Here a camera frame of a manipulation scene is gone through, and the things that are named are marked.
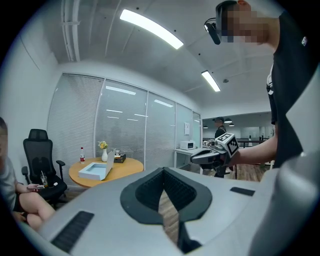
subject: phone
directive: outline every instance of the phone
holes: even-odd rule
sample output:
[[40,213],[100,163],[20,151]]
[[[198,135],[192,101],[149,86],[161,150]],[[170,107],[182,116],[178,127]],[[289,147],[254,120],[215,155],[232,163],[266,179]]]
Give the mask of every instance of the phone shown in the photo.
[[38,186],[35,186],[35,187],[27,187],[28,190],[43,190],[45,188],[44,185],[38,185]]

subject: floor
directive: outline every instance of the floor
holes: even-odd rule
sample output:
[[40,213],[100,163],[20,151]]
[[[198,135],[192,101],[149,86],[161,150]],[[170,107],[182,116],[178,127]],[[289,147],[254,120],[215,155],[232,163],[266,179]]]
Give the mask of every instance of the floor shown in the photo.
[[[200,173],[200,167],[196,164],[188,164],[181,169],[193,172]],[[249,165],[249,164],[238,164],[237,165],[237,179],[243,181],[255,181],[260,182],[264,172],[268,170],[268,166],[258,166],[258,165]],[[227,170],[230,174],[225,175],[225,179],[235,179],[235,172]],[[214,176],[215,172],[211,170],[203,170],[203,175]],[[66,200],[69,202],[78,195],[80,195],[85,189],[81,188],[69,188],[66,191]],[[64,203],[57,204],[57,209],[63,207]],[[171,203],[167,193],[163,191],[160,201],[159,201],[159,210],[158,212],[163,216],[163,229],[168,237],[177,244],[178,241],[178,220],[179,214],[175,209],[174,205]]]

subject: desk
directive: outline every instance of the desk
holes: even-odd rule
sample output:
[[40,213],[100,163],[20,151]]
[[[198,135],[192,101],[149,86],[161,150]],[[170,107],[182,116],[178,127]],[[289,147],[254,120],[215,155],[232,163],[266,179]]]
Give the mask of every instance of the desk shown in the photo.
[[96,158],[86,158],[84,163],[76,162],[74,163],[69,169],[69,176],[70,178],[84,188],[91,188],[95,185],[113,181],[131,174],[140,173],[144,170],[144,165],[135,160],[133,158],[127,157],[124,163],[117,163],[113,164],[111,171],[103,180],[93,180],[88,178],[80,178],[78,177],[78,172],[81,171],[83,168],[91,164],[92,162],[105,164],[106,162],[101,161],[101,157]]
[[[196,149],[190,149],[190,150],[184,150],[180,148],[176,148],[174,150],[174,168],[177,168],[177,154],[183,154],[187,156],[192,156],[195,153],[198,153],[199,151],[203,150],[203,148],[196,148]],[[200,174],[202,175],[203,169],[200,167]]]

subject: vr headset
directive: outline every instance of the vr headset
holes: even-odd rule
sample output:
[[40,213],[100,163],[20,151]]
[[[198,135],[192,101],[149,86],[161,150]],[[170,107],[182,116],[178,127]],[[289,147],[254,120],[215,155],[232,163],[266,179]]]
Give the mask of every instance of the vr headset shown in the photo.
[[215,8],[216,18],[209,18],[204,23],[204,29],[210,34],[216,45],[220,45],[222,37],[226,37],[227,41],[232,43],[234,36],[228,33],[227,19],[223,17],[223,12],[229,6],[236,5],[237,1],[228,0],[218,4]]

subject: black shirt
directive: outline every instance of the black shirt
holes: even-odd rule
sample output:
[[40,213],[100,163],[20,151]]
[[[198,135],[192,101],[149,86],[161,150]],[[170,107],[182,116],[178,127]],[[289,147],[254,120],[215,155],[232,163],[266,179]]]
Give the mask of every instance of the black shirt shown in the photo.
[[286,113],[308,85],[318,64],[316,58],[312,58],[308,39],[287,12],[281,14],[279,23],[279,45],[273,54],[273,65],[266,85],[271,123],[274,125],[277,122],[278,125],[276,168],[302,152]]
[[218,128],[218,130],[216,130],[215,132],[215,135],[214,135],[214,138],[218,138],[219,136],[225,134],[227,131],[226,131],[226,128],[222,125]]

